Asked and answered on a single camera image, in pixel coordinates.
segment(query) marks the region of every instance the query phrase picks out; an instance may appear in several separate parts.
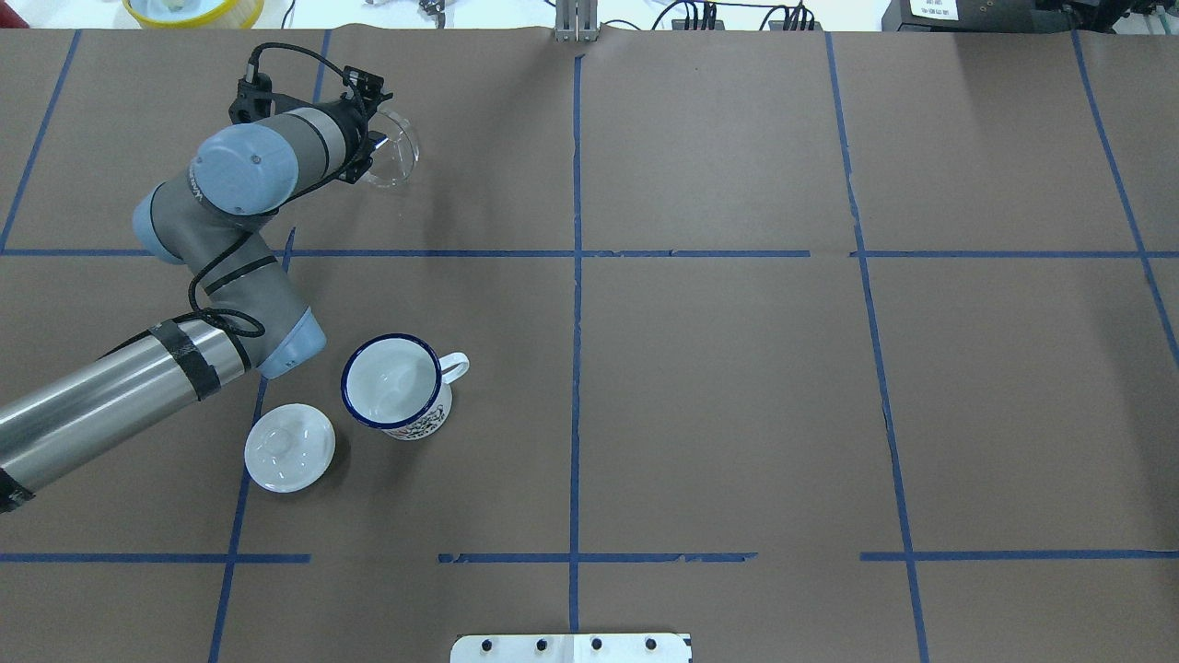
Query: silver metal tube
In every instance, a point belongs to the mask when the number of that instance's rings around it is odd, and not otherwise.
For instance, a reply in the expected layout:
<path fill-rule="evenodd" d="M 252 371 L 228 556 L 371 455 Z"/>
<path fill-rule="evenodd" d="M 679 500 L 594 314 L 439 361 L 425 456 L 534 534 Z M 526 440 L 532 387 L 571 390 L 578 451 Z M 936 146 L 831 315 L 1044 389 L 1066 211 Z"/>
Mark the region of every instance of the silver metal tube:
<path fill-rule="evenodd" d="M 224 332 L 200 321 L 180 329 L 222 385 L 243 374 Z M 149 336 L 0 408 L 0 468 L 39 491 L 196 400 L 184 369 Z"/>

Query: white mug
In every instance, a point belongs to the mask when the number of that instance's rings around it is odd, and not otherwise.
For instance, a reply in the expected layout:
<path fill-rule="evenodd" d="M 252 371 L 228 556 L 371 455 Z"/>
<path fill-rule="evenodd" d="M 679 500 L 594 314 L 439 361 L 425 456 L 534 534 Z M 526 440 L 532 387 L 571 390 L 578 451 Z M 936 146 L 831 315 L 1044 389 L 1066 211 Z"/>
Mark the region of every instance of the white mug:
<path fill-rule="evenodd" d="M 442 359 L 409 334 L 384 334 L 356 348 L 344 365 L 340 393 L 357 421 L 399 440 L 421 440 L 450 415 L 450 382 L 470 361 L 462 353 Z"/>

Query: mug handle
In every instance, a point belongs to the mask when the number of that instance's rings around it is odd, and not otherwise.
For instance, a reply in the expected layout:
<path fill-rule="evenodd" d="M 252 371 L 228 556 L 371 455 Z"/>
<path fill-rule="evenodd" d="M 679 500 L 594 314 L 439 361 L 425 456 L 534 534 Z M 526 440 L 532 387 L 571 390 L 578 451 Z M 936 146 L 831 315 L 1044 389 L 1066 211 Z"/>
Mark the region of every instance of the mug handle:
<path fill-rule="evenodd" d="M 442 367 L 442 381 L 449 385 L 467 374 L 470 368 L 470 360 L 462 353 L 450 353 L 439 360 Z"/>

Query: light blue cap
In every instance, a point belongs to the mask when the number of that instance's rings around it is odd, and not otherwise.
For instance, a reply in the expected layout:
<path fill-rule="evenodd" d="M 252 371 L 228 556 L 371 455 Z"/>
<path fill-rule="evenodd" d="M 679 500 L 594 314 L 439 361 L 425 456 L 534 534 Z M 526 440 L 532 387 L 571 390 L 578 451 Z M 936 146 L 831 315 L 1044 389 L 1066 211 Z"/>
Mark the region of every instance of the light blue cap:
<path fill-rule="evenodd" d="M 274 380 L 285 374 L 291 368 L 303 363 L 328 344 L 328 337 L 323 335 L 323 329 L 311 315 L 311 309 L 303 311 L 303 317 L 298 319 L 295 327 L 286 334 L 282 343 L 270 353 L 270 356 L 258 366 L 258 370 L 266 380 Z"/>
<path fill-rule="evenodd" d="M 298 183 L 298 158 L 274 129 L 236 124 L 200 144 L 192 159 L 192 175 L 217 209 L 252 216 L 290 198 Z"/>
<path fill-rule="evenodd" d="M 164 243 L 159 241 L 159 235 L 156 235 L 156 225 L 151 222 L 151 203 L 156 199 L 156 191 L 159 191 L 160 186 L 163 184 L 152 190 L 151 193 L 147 193 L 147 197 L 136 205 L 136 211 L 131 214 L 131 229 L 134 230 L 139 243 L 151 255 L 170 264 L 184 264 L 183 260 L 173 256 L 171 251 L 164 248 Z"/>

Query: metal clamp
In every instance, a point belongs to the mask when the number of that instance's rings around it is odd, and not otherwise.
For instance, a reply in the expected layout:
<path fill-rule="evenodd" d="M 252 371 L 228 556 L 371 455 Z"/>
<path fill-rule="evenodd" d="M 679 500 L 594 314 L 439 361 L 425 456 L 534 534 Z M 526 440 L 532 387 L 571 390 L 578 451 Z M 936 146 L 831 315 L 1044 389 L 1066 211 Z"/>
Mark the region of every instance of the metal clamp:
<path fill-rule="evenodd" d="M 556 0 L 558 41 L 598 41 L 598 0 Z"/>

